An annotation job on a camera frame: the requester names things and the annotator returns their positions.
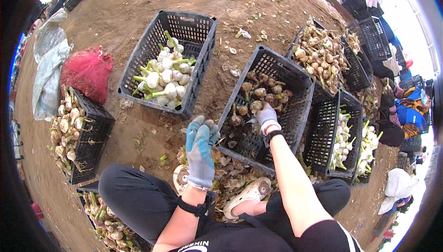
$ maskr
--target forearm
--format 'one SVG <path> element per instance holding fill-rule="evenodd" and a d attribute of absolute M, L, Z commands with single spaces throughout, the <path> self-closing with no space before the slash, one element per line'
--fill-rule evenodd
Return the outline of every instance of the forearm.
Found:
<path fill-rule="evenodd" d="M 271 139 L 270 146 L 283 206 L 294 235 L 300 237 L 313 224 L 332 217 L 324 210 L 311 181 L 284 137 L 275 136 Z"/>
<path fill-rule="evenodd" d="M 205 198 L 206 191 L 192 186 L 188 186 L 182 196 L 184 202 L 193 206 L 203 204 Z M 171 219 L 160 234 L 153 251 L 169 251 L 193 241 L 199 219 L 193 213 L 188 213 L 177 206 Z"/>

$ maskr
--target red mesh bag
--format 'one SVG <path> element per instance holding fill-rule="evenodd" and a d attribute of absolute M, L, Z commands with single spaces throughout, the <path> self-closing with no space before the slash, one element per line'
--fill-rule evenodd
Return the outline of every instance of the red mesh bag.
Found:
<path fill-rule="evenodd" d="M 108 74 L 113 65 L 111 56 L 104 54 L 100 46 L 77 51 L 63 65 L 60 89 L 63 84 L 71 86 L 90 100 L 104 104 Z"/>

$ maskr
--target gray work glove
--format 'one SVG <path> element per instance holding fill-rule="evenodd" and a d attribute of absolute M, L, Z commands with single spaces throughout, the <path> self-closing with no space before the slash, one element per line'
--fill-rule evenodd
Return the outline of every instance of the gray work glove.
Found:
<path fill-rule="evenodd" d="M 186 157 L 188 160 L 188 182 L 199 187 L 211 188 L 214 179 L 212 146 L 220 138 L 219 127 L 213 120 L 197 116 L 186 130 Z"/>
<path fill-rule="evenodd" d="M 264 135 L 266 135 L 266 129 L 271 125 L 277 125 L 279 130 L 281 130 L 281 125 L 277 122 L 277 113 L 269 103 L 263 102 L 263 110 L 257 111 L 255 117 Z"/>

